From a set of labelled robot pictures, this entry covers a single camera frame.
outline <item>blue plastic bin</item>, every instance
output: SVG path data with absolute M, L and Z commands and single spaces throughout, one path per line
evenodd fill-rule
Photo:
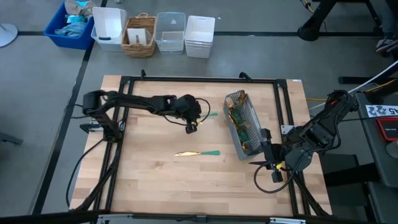
M 94 26 L 94 18 L 88 19 L 87 25 L 83 33 L 79 37 L 67 37 L 57 35 L 54 33 L 56 29 L 62 29 L 65 26 L 65 15 L 67 11 L 64 3 L 60 6 L 55 16 L 52 18 L 50 24 L 45 28 L 44 35 L 49 37 L 59 47 L 69 47 L 74 49 L 86 50 L 90 44 L 94 41 L 91 38 L 91 31 Z

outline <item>wooden tabletop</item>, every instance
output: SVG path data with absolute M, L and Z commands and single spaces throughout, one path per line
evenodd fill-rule
M 120 79 L 120 76 L 105 76 L 101 88 L 118 91 Z M 287 84 L 295 125 L 303 125 L 310 117 L 302 83 L 300 80 L 287 80 Z M 128 213 L 291 216 L 288 187 L 276 194 L 265 194 L 254 185 L 253 173 L 257 166 L 249 165 L 249 162 L 263 161 L 263 154 L 240 161 L 235 153 L 222 104 L 227 94 L 238 90 L 249 94 L 262 128 L 270 129 L 273 143 L 280 143 L 271 84 L 134 82 L 133 95 L 180 97 L 191 94 L 208 100 L 211 112 L 218 112 L 218 116 L 209 117 L 198 126 L 197 132 L 186 134 L 183 126 L 169 123 L 163 117 L 130 109 L 111 210 Z M 280 97 L 287 123 L 281 89 Z M 201 107 L 204 113 L 208 109 L 204 103 Z M 102 132 L 90 133 L 85 150 L 98 142 L 102 135 Z M 98 182 L 105 146 L 105 142 L 101 143 L 83 159 L 71 208 L 79 206 Z M 181 151 L 214 150 L 219 150 L 221 155 L 174 156 Z M 323 209 L 331 213 L 317 154 L 314 154 L 304 174 L 308 189 Z M 273 190 L 282 185 L 272 182 L 270 170 L 262 169 L 257 179 L 264 189 Z M 101 208 L 104 207 L 106 192 L 107 186 Z M 296 187 L 298 208 L 303 213 L 299 192 Z

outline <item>paper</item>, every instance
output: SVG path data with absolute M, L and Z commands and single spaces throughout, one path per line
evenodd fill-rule
M 145 29 L 135 29 L 135 28 L 128 28 L 127 29 L 127 36 L 129 37 L 130 44 L 142 44 L 147 45 L 147 38 Z
M 366 111 L 370 118 L 378 116 L 398 116 L 398 106 L 392 105 L 366 105 Z

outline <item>gray basket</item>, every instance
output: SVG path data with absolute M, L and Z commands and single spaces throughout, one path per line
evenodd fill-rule
M 230 97 L 233 102 L 235 102 L 239 97 L 239 92 L 231 93 L 225 97 L 224 100 L 224 114 L 227 119 L 229 130 L 231 131 L 232 140 L 234 142 L 236 153 L 239 159 L 246 159 L 248 157 L 259 154 L 264 151 L 264 146 L 271 144 L 271 135 L 269 130 L 261 129 L 259 119 L 257 117 L 256 111 L 254 110 L 253 104 L 251 103 L 250 97 L 248 95 L 247 100 L 241 104 L 235 106 L 235 112 L 238 113 L 239 117 L 243 121 L 247 121 L 249 123 L 249 127 L 246 127 L 243 124 L 239 125 L 239 129 L 246 133 L 246 136 L 249 138 L 248 141 L 244 142 L 246 147 L 251 148 L 251 150 L 244 150 L 242 147 L 242 142 L 239 139 L 238 131 L 235 124 L 231 121 L 228 114 L 230 110 L 228 109 L 227 97 Z

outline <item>gray floor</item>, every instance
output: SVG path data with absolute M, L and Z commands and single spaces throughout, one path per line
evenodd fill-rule
M 23 31 L 43 31 L 61 2 L 0 0 L 0 22 L 13 23 Z M 217 18 L 217 31 L 293 32 L 310 16 L 299 1 L 293 0 L 125 0 L 122 4 L 109 0 L 107 7 L 125 9 L 130 15 L 181 11 L 187 16 L 211 16 Z M 329 32 L 369 32 L 374 27 L 364 4 L 337 4 L 326 23 Z M 316 42 L 304 42 L 298 37 L 215 37 L 209 60 L 159 53 L 151 58 L 131 58 L 123 53 L 103 52 L 95 44 L 78 103 L 84 93 L 100 87 L 104 75 L 138 75 L 142 68 L 148 75 L 236 77 L 245 71 L 252 77 L 301 79 L 308 97 L 323 98 L 334 89 L 353 87 L 339 85 L 338 76 L 371 77 L 392 62 L 374 52 L 376 42 L 352 37 L 321 38 Z M 24 140 L 22 146 L 0 145 L 0 216 L 30 212 L 84 53 L 58 48 L 44 36 L 20 36 L 0 49 L 0 131 Z M 70 123 L 45 213 L 67 210 L 65 189 L 85 145 L 87 135 L 78 127 L 84 122 Z M 343 145 L 333 153 L 357 154 L 360 164 L 372 161 L 359 123 L 341 124 L 340 131 Z

